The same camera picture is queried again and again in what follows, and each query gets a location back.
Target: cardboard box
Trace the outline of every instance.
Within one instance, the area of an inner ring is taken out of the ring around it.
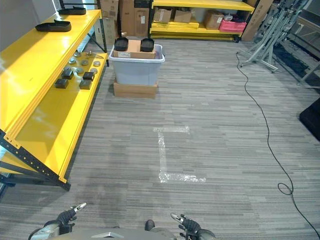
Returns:
[[[114,96],[122,98],[147,98],[156,97],[158,84],[155,85],[130,85],[113,83]]]
[[[139,37],[148,36],[149,9],[134,9],[134,35]]]
[[[134,35],[148,36],[150,0],[134,0]]]
[[[252,41],[254,39],[254,36],[258,31],[259,26],[264,20],[272,3],[273,3],[273,0],[263,0],[258,3],[249,23],[246,25],[246,28],[243,31],[241,40]]]
[[[208,30],[218,30],[224,19],[224,14],[216,10],[208,10],[206,12],[203,24]]]
[[[113,51],[113,57],[131,58],[131,59],[155,59],[156,51],[153,48],[150,52],[140,51],[140,40],[129,39],[128,49],[126,51]]]
[[[170,22],[171,14],[172,8],[155,7],[153,21],[167,24],[168,22]]]
[[[105,43],[107,45],[113,45],[118,38],[117,22],[113,18],[103,18],[103,27],[105,35]],[[94,24],[95,40],[100,46],[104,45],[100,20],[98,19]]]
[[[100,0],[103,18],[117,20],[119,0]]]
[[[179,23],[190,23],[191,11],[176,10],[174,15],[174,21]]]
[[[119,12],[121,19],[121,31],[126,36],[135,35],[135,0],[120,0]]]

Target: pink box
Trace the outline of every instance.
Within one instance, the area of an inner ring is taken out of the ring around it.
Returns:
[[[245,30],[246,22],[234,22],[222,20],[219,30],[221,32],[242,33]]]

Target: clear plastic storage bin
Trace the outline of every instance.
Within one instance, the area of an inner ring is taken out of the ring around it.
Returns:
[[[114,46],[109,60],[113,64],[116,82],[118,84],[155,85],[158,71],[165,56],[161,45],[155,44],[155,59],[113,57]]]

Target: electrical cord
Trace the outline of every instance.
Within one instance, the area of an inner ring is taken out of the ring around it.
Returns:
[[[287,173],[287,171],[284,169],[284,167],[282,166],[282,164],[279,162],[279,160],[277,159],[276,155],[274,154],[274,151],[272,150],[271,146],[270,146],[270,128],[269,128],[269,125],[268,125],[268,121],[267,121],[267,117],[265,115],[265,112],[264,110],[262,109],[262,107],[260,106],[260,104],[257,102],[257,100],[248,92],[247,90],[247,84],[249,82],[249,77],[239,68],[240,66],[240,60],[239,60],[239,57],[238,57],[238,53],[237,52],[235,54],[236,56],[236,59],[238,60],[238,64],[236,66],[236,68],[239,70],[240,73],[242,73],[242,75],[245,76],[246,78],[246,81],[245,81],[245,84],[244,84],[244,90],[246,92],[246,94],[248,94],[248,96],[255,102],[255,104],[258,106],[258,108],[261,110],[261,113],[262,113],[262,116],[264,118],[264,121],[265,121],[265,125],[266,125],[266,128],[267,128],[267,145],[268,145],[268,148],[273,156],[273,158],[275,159],[275,161],[279,164],[280,168],[283,170],[283,172],[285,173],[285,175],[288,177],[289,181],[290,181],[290,184],[291,184],[291,187],[289,187],[287,184],[283,183],[283,182],[279,182],[277,187],[278,187],[278,190],[284,194],[284,195],[287,195],[287,196],[291,196],[291,199],[292,199],[292,202],[293,202],[293,205],[295,207],[295,209],[298,211],[298,213],[306,220],[306,222],[313,228],[313,230],[315,231],[316,235],[318,236],[319,240],[320,240],[320,235],[318,233],[318,231],[315,229],[315,227],[311,224],[311,222],[308,221],[308,219],[305,217],[305,215],[303,215],[303,213],[299,210],[297,204],[296,204],[296,201],[295,201],[295,198],[294,198],[294,183],[292,182],[292,179],[291,177],[289,176],[289,174]],[[281,189],[281,186],[284,186],[288,192],[284,192],[282,189]]]

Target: yellow plank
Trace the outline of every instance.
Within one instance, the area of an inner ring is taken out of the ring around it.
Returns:
[[[165,35],[165,34],[152,34],[154,39],[204,39],[204,40],[234,40],[233,37],[222,37],[222,36],[199,36],[199,35]]]
[[[192,17],[191,21],[189,23],[185,22],[177,22],[177,21],[170,21],[168,23],[163,22],[153,22],[152,27],[156,28],[184,28],[184,29],[197,29],[199,27],[199,23],[197,20]]]
[[[103,59],[87,58],[82,53],[81,57],[76,58],[77,63],[70,65],[73,70],[82,67],[84,72],[97,69],[90,90],[79,88],[83,73],[75,73],[66,89],[52,85],[16,137],[27,151],[58,174],[63,182],[66,181],[64,176],[70,158],[108,57],[106,53],[98,55]],[[88,60],[88,65],[81,66],[82,60]],[[101,65],[95,67],[93,61],[100,61]]]
[[[208,9],[230,9],[254,12],[255,8],[241,1],[223,0],[154,0],[152,7],[189,7]]]
[[[68,32],[39,32],[35,28],[3,50],[0,62],[0,129],[14,139],[48,92],[82,39],[101,16],[54,14],[45,22],[71,22]]]
[[[228,34],[228,35],[241,35],[242,32],[225,32],[220,30],[207,30],[203,24],[199,25],[199,28],[185,28],[180,27],[179,25],[171,25],[171,26],[161,26],[158,24],[152,23],[150,32],[157,33],[184,33],[184,34]]]

